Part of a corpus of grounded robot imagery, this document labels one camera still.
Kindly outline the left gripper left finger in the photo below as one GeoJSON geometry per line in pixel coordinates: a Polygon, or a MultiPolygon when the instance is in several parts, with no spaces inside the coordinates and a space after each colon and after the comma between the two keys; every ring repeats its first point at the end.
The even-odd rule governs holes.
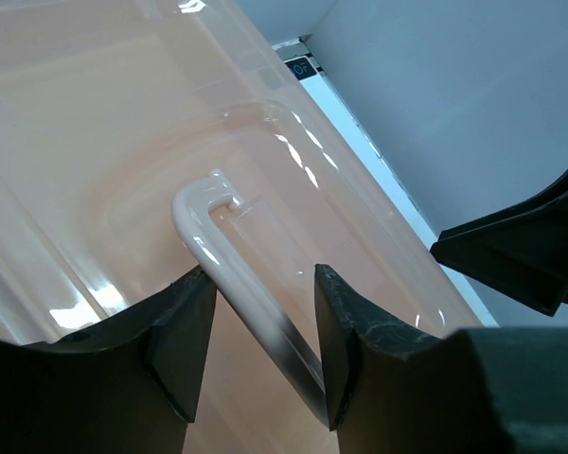
{"type": "Polygon", "coordinates": [[[194,268],[56,342],[0,340],[0,453],[181,452],[215,305],[215,284],[194,268]]]}

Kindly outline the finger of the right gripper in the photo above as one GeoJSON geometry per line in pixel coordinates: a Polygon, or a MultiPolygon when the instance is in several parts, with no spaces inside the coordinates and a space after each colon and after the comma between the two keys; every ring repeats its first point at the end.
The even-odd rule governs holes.
{"type": "Polygon", "coordinates": [[[568,169],[537,195],[443,231],[435,260],[546,316],[568,305],[568,169]]]}

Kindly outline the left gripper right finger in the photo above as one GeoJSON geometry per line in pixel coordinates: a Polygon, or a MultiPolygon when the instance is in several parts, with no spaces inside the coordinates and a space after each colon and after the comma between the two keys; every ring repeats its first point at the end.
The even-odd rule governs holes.
{"type": "Polygon", "coordinates": [[[429,335],[314,271],[328,427],[344,453],[568,453],[568,327],[429,335]]]}

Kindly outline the pink plastic toolbox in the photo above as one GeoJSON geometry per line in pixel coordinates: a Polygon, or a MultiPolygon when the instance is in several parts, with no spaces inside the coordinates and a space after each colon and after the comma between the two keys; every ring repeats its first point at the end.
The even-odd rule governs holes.
{"type": "Polygon", "coordinates": [[[476,304],[231,1],[0,1],[0,340],[56,341],[195,267],[211,222],[319,346],[314,268],[436,337],[476,304]]]}

